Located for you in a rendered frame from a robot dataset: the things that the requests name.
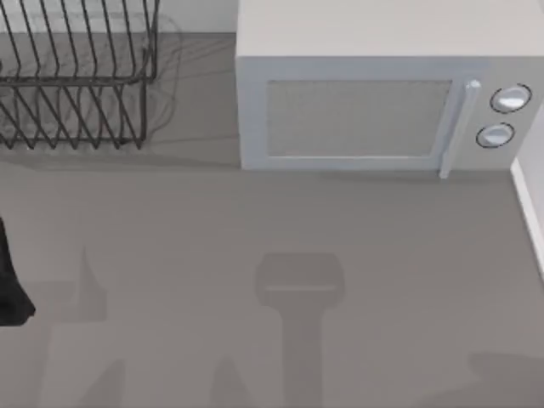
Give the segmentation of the microwave oven door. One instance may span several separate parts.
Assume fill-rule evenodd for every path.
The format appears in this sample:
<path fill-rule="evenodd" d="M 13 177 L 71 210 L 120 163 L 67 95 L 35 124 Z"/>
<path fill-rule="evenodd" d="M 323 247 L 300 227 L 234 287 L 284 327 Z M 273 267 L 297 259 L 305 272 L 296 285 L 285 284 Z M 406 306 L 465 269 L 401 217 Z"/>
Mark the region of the microwave oven door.
<path fill-rule="evenodd" d="M 238 57 L 246 170 L 436 171 L 487 63 L 455 57 Z"/>

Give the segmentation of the pale microwave oven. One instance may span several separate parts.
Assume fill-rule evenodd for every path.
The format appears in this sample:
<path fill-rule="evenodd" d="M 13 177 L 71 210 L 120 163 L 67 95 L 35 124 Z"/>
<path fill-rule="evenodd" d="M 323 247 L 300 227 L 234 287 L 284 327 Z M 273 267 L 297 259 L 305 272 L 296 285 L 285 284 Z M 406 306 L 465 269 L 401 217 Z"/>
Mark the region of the pale microwave oven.
<path fill-rule="evenodd" d="M 506 171 L 544 103 L 544 0 L 240 0 L 238 57 L 455 57 L 482 59 L 482 88 L 451 173 Z M 521 110 L 490 107 L 496 90 L 524 84 Z M 512 125 L 497 149 L 481 128 Z"/>

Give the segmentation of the small white microwave knob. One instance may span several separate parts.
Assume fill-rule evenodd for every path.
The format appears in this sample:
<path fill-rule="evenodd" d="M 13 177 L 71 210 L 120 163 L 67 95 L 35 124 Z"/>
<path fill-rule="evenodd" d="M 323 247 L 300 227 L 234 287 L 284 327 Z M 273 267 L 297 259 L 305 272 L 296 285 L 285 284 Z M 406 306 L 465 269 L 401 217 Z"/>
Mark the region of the small white microwave knob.
<path fill-rule="evenodd" d="M 484 149 L 497 149 L 507 145 L 513 139 L 515 133 L 516 131 L 512 125 L 501 122 L 481 128 L 477 133 L 476 142 Z"/>

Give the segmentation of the large white microwave knob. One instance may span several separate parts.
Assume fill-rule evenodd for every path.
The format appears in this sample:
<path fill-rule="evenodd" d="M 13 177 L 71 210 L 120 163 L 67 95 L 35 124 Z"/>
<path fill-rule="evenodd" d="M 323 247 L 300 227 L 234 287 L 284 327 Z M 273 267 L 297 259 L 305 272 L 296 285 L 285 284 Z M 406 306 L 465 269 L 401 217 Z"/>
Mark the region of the large white microwave knob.
<path fill-rule="evenodd" d="M 523 109 L 531 100 L 532 91 L 524 84 L 500 88 L 490 99 L 490 107 L 501 114 L 510 114 Z"/>

